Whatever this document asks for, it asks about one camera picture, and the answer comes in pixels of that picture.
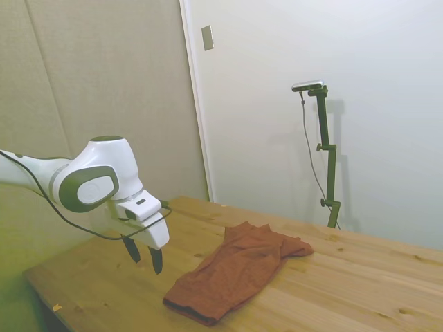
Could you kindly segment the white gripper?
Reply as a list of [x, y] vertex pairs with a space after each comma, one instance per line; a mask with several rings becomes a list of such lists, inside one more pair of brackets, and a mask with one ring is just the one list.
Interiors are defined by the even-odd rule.
[[[149, 246], [152, 259], [152, 267], [158, 275], [163, 270], [163, 253], [161, 248], [169, 241], [170, 236], [164, 216], [160, 213], [159, 201], [150, 203], [143, 201], [137, 204], [135, 201], [124, 203], [109, 203], [111, 226], [123, 235]], [[141, 260], [140, 252], [133, 239], [125, 237], [123, 243], [129, 256], [137, 264]]]

